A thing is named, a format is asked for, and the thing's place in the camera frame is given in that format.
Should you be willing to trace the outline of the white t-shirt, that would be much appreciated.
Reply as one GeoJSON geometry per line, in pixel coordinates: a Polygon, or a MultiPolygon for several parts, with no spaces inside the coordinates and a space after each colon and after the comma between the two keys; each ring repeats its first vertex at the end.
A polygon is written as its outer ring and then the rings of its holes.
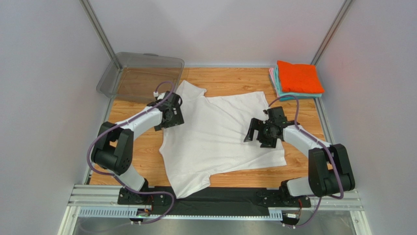
{"type": "Polygon", "coordinates": [[[287,164],[281,142],[244,142],[251,119],[266,119],[264,92],[206,97],[206,89],[183,81],[177,93],[185,122],[164,130],[159,151],[178,199],[209,187],[215,174],[287,164]]]}

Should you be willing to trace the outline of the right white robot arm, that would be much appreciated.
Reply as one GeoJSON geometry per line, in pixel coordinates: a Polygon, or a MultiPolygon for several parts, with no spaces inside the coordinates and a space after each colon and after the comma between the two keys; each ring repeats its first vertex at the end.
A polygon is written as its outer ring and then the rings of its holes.
{"type": "Polygon", "coordinates": [[[264,110],[266,120],[251,119],[245,142],[257,140],[262,148],[276,148],[286,142],[308,159],[308,175],[281,183],[289,197],[329,196],[342,199],[346,191],[355,189],[355,179],[347,149],[331,144],[307,132],[297,119],[288,120],[282,107],[264,110]]]}

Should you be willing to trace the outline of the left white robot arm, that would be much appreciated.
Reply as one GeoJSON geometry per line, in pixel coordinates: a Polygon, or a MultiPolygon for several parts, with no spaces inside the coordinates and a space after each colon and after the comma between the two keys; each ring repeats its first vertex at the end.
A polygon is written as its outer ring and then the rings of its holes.
{"type": "Polygon", "coordinates": [[[117,123],[103,123],[88,150],[88,164],[100,166],[105,175],[114,176],[133,192],[139,192],[147,183],[132,165],[134,141],[151,128],[161,131],[184,123],[180,95],[154,95],[156,100],[136,115],[117,123]]]}

